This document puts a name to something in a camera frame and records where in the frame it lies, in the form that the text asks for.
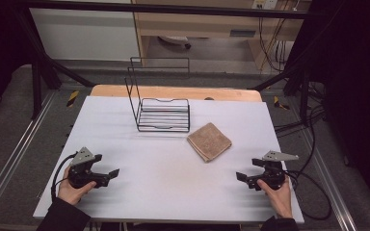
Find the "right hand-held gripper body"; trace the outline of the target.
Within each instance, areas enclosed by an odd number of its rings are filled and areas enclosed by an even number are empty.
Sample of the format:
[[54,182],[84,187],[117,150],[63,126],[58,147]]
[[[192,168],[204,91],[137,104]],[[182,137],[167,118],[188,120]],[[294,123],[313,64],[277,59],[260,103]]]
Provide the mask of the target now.
[[281,163],[283,161],[296,161],[298,159],[298,155],[270,150],[261,159],[252,159],[254,166],[264,168],[264,172],[261,175],[253,176],[252,181],[261,179],[273,190],[278,190],[285,178]]

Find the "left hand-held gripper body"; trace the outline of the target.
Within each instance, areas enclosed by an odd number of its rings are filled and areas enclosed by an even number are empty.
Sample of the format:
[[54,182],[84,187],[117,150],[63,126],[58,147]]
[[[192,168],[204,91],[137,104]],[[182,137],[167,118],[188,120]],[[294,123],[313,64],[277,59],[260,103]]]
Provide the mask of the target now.
[[92,172],[94,163],[102,159],[101,154],[92,154],[87,147],[82,147],[70,163],[68,181],[70,185],[79,189],[94,181],[96,188],[100,188],[100,181],[107,179],[106,174]]

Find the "brown towel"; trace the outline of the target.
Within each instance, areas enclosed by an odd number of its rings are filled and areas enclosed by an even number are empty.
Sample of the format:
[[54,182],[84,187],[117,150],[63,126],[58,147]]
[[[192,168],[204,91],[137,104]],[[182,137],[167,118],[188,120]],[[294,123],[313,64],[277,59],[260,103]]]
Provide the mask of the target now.
[[211,162],[232,146],[231,140],[209,122],[187,137],[205,163]]

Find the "black wire rack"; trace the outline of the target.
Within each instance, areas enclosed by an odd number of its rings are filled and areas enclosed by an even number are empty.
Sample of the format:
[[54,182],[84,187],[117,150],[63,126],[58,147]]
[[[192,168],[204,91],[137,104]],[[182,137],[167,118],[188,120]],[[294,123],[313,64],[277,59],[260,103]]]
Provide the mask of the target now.
[[146,96],[145,87],[190,77],[188,58],[131,57],[124,78],[128,99],[139,132],[190,131],[190,104],[186,97]]

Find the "person's left hand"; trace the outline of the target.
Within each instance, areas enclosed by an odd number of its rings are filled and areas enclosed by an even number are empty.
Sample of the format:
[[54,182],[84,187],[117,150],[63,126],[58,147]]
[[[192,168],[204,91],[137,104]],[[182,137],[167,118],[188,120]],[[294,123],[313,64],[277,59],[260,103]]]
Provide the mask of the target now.
[[70,185],[68,181],[68,172],[69,167],[65,169],[64,180],[60,183],[58,197],[64,202],[75,206],[85,194],[87,194],[96,186],[96,183],[94,181],[91,181],[84,187],[75,189]]

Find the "person's right hand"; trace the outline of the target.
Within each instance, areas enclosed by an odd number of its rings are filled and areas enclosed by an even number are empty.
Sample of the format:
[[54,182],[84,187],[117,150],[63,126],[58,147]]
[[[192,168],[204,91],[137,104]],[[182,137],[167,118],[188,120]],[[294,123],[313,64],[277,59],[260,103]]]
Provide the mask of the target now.
[[292,218],[291,190],[289,186],[289,177],[286,176],[281,187],[273,190],[266,182],[259,179],[258,186],[264,191],[270,199],[272,207],[281,218]]

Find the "yellow black floor tape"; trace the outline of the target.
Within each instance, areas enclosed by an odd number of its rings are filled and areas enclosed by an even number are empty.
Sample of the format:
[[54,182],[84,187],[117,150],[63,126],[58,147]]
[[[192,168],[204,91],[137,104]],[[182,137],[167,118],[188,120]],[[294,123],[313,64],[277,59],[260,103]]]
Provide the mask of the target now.
[[77,98],[78,94],[79,94],[79,90],[74,90],[74,91],[71,93],[71,95],[70,95],[70,97],[69,97],[69,99],[68,99],[68,101],[67,101],[67,103],[66,103],[66,106],[67,106],[68,108],[73,106],[73,104],[74,104],[74,102],[75,102],[75,100],[76,100],[76,98]]
[[280,103],[277,96],[274,96],[274,106],[276,108],[282,108],[283,110],[290,110],[290,107],[288,105],[284,105]]

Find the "white cabinet panel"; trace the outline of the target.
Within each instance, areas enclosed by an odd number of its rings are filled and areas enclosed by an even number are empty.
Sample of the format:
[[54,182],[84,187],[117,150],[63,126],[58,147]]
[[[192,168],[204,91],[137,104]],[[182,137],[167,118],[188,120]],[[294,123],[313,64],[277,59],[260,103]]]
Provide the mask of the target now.
[[139,55],[132,13],[31,9],[31,14],[52,59],[127,61]]

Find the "office chair base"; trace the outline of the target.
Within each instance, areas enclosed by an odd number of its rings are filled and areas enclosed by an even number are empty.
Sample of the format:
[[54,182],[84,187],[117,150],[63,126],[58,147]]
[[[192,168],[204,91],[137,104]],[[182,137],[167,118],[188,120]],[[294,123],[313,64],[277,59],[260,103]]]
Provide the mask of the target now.
[[172,43],[172,44],[177,44],[177,45],[183,45],[186,49],[190,49],[192,45],[190,44],[189,40],[186,37],[160,37],[161,40]]

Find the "light wooden desk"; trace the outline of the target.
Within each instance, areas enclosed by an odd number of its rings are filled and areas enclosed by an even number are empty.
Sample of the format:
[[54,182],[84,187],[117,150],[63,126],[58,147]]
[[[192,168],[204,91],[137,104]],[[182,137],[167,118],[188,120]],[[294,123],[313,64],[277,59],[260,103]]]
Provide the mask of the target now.
[[[253,0],[131,0],[134,4],[180,5],[198,7],[258,10]],[[277,0],[276,11],[303,11],[312,0]],[[236,38],[250,46],[256,67],[268,68],[271,54],[278,41],[296,39],[303,22],[300,19],[256,18],[220,15],[135,13],[140,53],[147,54],[151,37]]]

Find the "aluminium floor rail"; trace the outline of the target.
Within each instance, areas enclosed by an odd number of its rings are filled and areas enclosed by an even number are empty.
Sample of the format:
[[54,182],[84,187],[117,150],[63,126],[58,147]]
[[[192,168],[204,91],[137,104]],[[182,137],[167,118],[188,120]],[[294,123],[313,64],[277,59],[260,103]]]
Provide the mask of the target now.
[[316,172],[318,173],[321,184],[323,185],[331,202],[331,207],[334,215],[341,227],[342,231],[357,231],[357,226],[351,216],[344,199],[335,184],[327,165],[325,164],[321,152],[315,145],[314,136],[309,130],[303,131],[303,137],[307,147],[312,153],[311,162],[313,163]]
[[20,161],[23,158],[26,150],[28,149],[31,141],[33,140],[35,134],[40,128],[42,121],[44,120],[47,112],[49,111],[54,98],[57,96],[57,92],[51,90],[43,99],[41,104],[42,109],[38,113],[37,117],[32,119],[25,132],[22,134],[19,142],[16,144],[11,156],[9,157],[8,161],[3,166],[2,170],[0,171],[0,197],[3,194],[3,191],[6,189],[7,185],[9,184],[13,173],[17,169]]

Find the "black metal frame strut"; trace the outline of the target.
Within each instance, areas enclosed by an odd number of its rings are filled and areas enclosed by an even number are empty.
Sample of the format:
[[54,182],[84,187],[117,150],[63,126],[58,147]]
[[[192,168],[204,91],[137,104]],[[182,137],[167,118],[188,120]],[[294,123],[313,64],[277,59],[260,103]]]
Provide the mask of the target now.
[[282,79],[287,78],[287,83],[284,86],[283,92],[286,96],[291,96],[298,90],[301,92],[299,119],[305,126],[307,126],[308,84],[311,67],[312,61],[310,59],[296,60],[280,74],[258,84],[257,86],[251,87],[251,90],[262,91]]
[[41,81],[44,81],[50,90],[57,90],[62,85],[57,74],[58,71],[85,87],[95,86],[95,83],[86,80],[49,57],[45,52],[38,30],[32,22],[32,16],[28,10],[14,8],[13,16],[22,30],[25,41],[24,47],[32,62],[34,99],[32,119],[37,118],[42,111]]

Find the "white wall power outlet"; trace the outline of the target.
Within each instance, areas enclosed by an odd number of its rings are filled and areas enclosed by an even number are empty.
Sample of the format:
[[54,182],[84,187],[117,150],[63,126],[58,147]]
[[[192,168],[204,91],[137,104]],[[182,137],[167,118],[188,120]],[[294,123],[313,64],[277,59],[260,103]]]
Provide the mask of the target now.
[[251,7],[259,10],[274,10],[278,0],[253,0]]

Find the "black metal frame bar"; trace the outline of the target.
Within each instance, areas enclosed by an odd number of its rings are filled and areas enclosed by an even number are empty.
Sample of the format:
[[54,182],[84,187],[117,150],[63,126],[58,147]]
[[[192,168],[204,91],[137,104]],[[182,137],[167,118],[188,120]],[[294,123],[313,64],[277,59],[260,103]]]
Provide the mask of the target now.
[[235,8],[227,9],[218,7],[124,4],[124,3],[55,1],[55,0],[16,0],[14,4],[19,8],[122,12],[122,13],[172,13],[172,14],[220,15],[220,16],[287,18],[287,19],[317,19],[325,16],[324,13],[303,12],[303,11],[245,10],[245,9],[235,9]]

